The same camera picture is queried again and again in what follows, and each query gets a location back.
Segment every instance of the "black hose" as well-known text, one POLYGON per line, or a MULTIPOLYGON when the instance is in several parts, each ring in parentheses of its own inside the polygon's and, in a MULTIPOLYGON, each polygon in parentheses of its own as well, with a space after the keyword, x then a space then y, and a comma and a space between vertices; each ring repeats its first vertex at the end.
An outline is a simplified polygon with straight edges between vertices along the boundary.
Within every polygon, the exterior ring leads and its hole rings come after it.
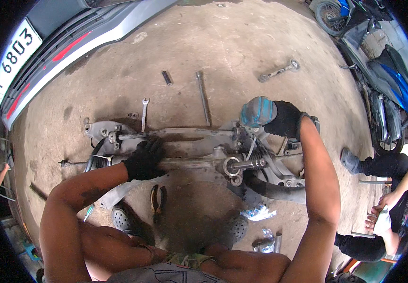
POLYGON ((88 163, 86 164, 86 169, 84 169, 84 172, 91 170, 92 164, 94 163, 94 158, 95 158, 94 155, 98 153, 98 151, 100 150, 100 148, 102 147, 102 145, 105 143, 106 140, 107 140, 106 138, 101 139, 98 142, 98 144, 94 147, 94 150, 92 150, 92 153, 91 153, 92 155, 89 156, 89 160, 88 160, 88 163))
POLYGON ((293 201, 298 204, 306 204, 304 187, 286 187, 270 184, 257 178, 250 171, 243 173, 243 181, 250 189, 262 196, 278 201, 293 201))

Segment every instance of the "black glove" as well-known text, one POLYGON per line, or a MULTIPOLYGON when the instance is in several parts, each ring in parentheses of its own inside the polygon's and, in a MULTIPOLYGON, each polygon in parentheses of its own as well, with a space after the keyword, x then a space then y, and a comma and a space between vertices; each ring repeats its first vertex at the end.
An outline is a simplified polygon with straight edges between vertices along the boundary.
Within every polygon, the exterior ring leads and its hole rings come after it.
POLYGON ((301 112, 292 103, 285 101, 274 101, 278 114, 276 118, 264 126, 264 131, 280 136, 285 136, 288 139, 296 138, 300 140, 300 124, 304 116, 308 113, 301 112))
POLYGON ((164 156, 162 145, 161 139, 142 141, 128 159, 122 161, 127 168, 128 182, 131 180, 150 180, 165 174, 165 171, 157 169, 158 162, 164 156))

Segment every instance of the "wrench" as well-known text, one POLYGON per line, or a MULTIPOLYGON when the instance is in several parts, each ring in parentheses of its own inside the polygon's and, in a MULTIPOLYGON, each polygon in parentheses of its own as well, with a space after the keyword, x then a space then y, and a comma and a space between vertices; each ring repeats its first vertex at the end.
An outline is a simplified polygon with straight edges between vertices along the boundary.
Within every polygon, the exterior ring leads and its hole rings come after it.
POLYGON ((150 98, 143 99, 143 120, 141 122, 141 133, 144 133, 146 129, 147 104, 149 103, 149 101, 150 98))

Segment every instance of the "pliers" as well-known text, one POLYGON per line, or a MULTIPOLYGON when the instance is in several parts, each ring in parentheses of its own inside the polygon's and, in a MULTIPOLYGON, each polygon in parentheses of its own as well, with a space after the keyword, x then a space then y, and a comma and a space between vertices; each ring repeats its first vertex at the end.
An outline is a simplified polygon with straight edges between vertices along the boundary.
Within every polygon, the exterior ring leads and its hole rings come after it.
POLYGON ((154 224, 158 222, 164 203, 166 202, 166 187, 162 186, 160 188, 160 203, 158 203, 157 198, 158 190, 158 185, 153 186, 150 190, 150 210, 154 213, 154 224))

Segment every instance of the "license plate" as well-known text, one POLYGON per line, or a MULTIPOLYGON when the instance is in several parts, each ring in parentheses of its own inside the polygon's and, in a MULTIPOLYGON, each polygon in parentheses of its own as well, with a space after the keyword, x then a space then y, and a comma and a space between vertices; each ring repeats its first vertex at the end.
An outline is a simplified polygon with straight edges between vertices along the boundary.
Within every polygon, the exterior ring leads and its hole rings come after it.
POLYGON ((0 105, 15 76, 21 67, 42 44, 42 39, 24 19, 15 31, 0 62, 0 105))

